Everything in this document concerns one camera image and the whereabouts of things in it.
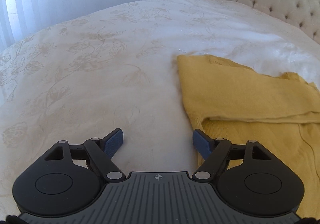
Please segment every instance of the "folded yellow sweater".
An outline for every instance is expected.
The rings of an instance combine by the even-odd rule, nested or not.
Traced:
[[[258,140],[303,181],[297,214],[320,218],[320,93],[315,84],[296,73],[261,75],[211,55],[181,55],[177,61],[192,127],[234,144]]]

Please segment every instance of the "crosshair symbol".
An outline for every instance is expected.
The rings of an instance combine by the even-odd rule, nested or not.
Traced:
[[[164,177],[162,175],[158,174],[158,175],[154,176],[154,178],[157,179],[157,180],[160,180],[160,179],[162,179]]]

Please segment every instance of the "yellow fabric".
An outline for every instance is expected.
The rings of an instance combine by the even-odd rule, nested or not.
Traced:
[[[320,93],[315,84],[290,72],[260,75],[211,55],[181,55],[177,62],[192,127],[234,144],[258,140],[303,181],[297,214],[319,219]]]

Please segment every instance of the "metal screw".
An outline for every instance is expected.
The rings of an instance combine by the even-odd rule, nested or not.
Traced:
[[[205,180],[205,179],[209,179],[211,174],[209,174],[206,171],[199,171],[195,174],[195,176],[200,180]]]
[[[112,171],[107,174],[107,178],[109,178],[111,180],[117,180],[117,179],[122,178],[122,173],[120,173],[118,171]]]

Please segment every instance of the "bed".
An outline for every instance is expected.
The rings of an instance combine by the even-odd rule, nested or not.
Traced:
[[[177,55],[212,54],[271,76],[297,72],[320,87],[319,0],[272,1],[144,0],[57,24],[6,49],[0,219],[19,213],[15,178],[59,140],[80,144],[121,128],[124,144],[113,162],[125,174],[192,174],[197,153]],[[291,10],[296,1],[301,13]]]

